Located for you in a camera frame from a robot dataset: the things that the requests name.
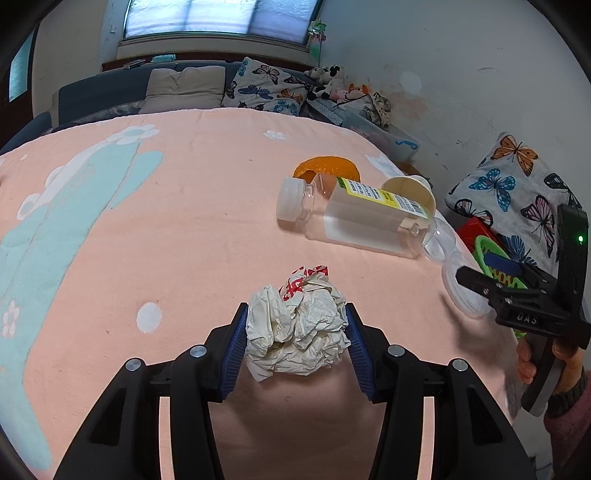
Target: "white wall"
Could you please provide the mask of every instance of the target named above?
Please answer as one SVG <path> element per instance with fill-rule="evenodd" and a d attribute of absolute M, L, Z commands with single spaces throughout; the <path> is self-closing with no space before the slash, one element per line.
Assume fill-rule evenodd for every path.
<path fill-rule="evenodd" d="M 100 32 L 100 63 L 117 58 L 119 41 L 123 38 L 125 14 L 129 0 L 107 0 Z"/>
<path fill-rule="evenodd" d="M 591 85 L 526 0 L 324 0 L 321 16 L 322 63 L 392 100 L 394 124 L 421 143 L 415 166 L 442 213 L 445 194 L 503 130 L 591 210 Z M 591 304 L 591 269 L 587 279 Z"/>
<path fill-rule="evenodd" d="M 63 0 L 39 26 L 33 56 L 33 115 L 53 93 L 101 70 L 100 34 L 107 0 Z"/>

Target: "bed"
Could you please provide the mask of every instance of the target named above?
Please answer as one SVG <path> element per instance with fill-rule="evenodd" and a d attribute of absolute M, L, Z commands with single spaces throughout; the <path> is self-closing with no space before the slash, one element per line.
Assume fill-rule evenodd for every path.
<path fill-rule="evenodd" d="M 512 332 L 464 316 L 438 265 L 278 226 L 282 179 L 318 155 L 350 159 L 374 186 L 402 175 L 350 130 L 233 108 L 115 118 L 0 157 L 0 424 L 40 480 L 52 478 L 128 358 L 175 358 L 302 265 L 328 266 L 392 343 L 431 362 L 467 359 L 513 419 Z M 161 315 L 145 324 L 138 312 L 148 303 Z M 348 355 L 309 377 L 259 384 L 243 365 L 235 391 L 210 410 L 228 480 L 366 478 L 384 415 L 359 390 Z M 161 464 L 172 479 L 165 412 Z M 421 479 L 432 445 L 426 402 Z"/>

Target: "orange butterfly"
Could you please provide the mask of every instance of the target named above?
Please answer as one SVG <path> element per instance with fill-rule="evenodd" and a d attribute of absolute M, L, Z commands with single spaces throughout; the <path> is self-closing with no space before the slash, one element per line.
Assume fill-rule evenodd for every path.
<path fill-rule="evenodd" d="M 304 97 L 302 97 L 299 93 L 291 93 L 289 88 L 284 88 L 277 98 L 293 98 L 296 102 L 302 103 L 304 101 Z"/>
<path fill-rule="evenodd" d="M 506 135 L 501 138 L 501 146 L 495 150 L 491 155 L 491 160 L 498 160 L 499 158 L 511 155 L 511 161 L 517 156 L 519 166 L 526 176 L 530 176 L 534 169 L 534 160 L 538 159 L 538 154 L 531 148 L 522 147 L 522 144 L 517 144 L 513 135 Z"/>

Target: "white bottle cap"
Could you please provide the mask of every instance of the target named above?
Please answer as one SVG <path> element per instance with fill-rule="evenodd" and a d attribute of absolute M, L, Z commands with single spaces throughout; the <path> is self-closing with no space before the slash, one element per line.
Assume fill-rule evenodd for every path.
<path fill-rule="evenodd" d="M 277 199 L 277 219 L 295 222 L 304 204 L 306 181 L 285 177 Z"/>

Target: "clear plastic lid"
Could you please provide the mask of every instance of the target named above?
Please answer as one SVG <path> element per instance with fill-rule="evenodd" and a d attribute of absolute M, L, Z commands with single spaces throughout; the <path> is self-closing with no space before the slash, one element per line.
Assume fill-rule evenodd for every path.
<path fill-rule="evenodd" d="M 434 218 L 423 240 L 425 256 L 435 263 L 444 263 L 456 250 L 456 233 L 445 220 Z"/>
<path fill-rule="evenodd" d="M 476 260 L 467 257 L 459 250 L 455 250 L 445 261 L 441 268 L 441 277 L 449 297 L 455 306 L 470 318 L 486 316 L 492 308 L 488 300 L 478 293 L 462 287 L 456 280 L 456 273 L 460 267 L 470 267 L 480 271 Z"/>

